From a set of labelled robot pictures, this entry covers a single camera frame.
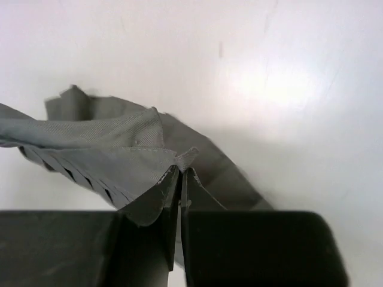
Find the grey pleated skirt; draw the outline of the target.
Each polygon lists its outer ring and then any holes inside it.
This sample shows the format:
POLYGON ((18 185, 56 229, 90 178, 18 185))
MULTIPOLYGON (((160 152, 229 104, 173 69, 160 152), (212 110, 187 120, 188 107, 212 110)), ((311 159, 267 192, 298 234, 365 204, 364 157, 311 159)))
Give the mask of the grey pleated skirt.
POLYGON ((1 105, 1 146, 57 172, 121 209, 158 184, 171 166, 193 168, 227 210, 269 210, 236 164, 177 118, 71 86, 46 100, 46 120, 1 105))

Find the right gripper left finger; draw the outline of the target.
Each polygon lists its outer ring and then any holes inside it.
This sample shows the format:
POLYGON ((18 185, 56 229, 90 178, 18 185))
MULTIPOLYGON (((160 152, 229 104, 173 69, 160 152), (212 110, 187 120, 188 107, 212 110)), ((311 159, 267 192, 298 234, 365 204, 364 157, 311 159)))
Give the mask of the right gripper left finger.
POLYGON ((117 211, 1 212, 2 286, 166 286, 174 267, 177 167, 117 211))

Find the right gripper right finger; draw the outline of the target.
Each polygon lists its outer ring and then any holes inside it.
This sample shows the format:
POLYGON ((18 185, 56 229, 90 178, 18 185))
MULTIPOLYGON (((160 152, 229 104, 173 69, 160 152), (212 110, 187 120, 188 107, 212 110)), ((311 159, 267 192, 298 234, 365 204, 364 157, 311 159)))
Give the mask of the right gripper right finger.
POLYGON ((183 174, 188 286, 348 286, 332 231, 307 211, 226 210, 193 169, 183 174))

